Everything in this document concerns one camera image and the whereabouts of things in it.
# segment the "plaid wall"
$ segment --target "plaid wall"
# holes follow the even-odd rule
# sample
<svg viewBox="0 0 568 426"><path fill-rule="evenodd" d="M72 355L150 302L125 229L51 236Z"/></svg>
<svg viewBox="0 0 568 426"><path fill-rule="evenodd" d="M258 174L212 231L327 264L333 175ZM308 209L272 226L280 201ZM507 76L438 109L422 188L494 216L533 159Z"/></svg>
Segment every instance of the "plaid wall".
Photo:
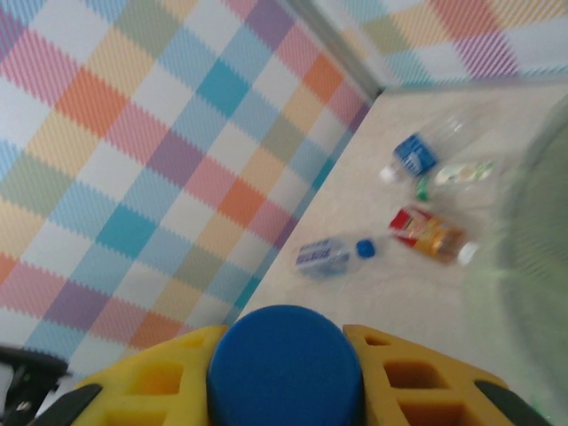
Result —
<svg viewBox="0 0 568 426"><path fill-rule="evenodd" d="M317 0L384 85L568 73L566 0Z"/></svg>
<svg viewBox="0 0 568 426"><path fill-rule="evenodd" d="M0 0L0 342L233 321L366 102L275 0Z"/></svg>

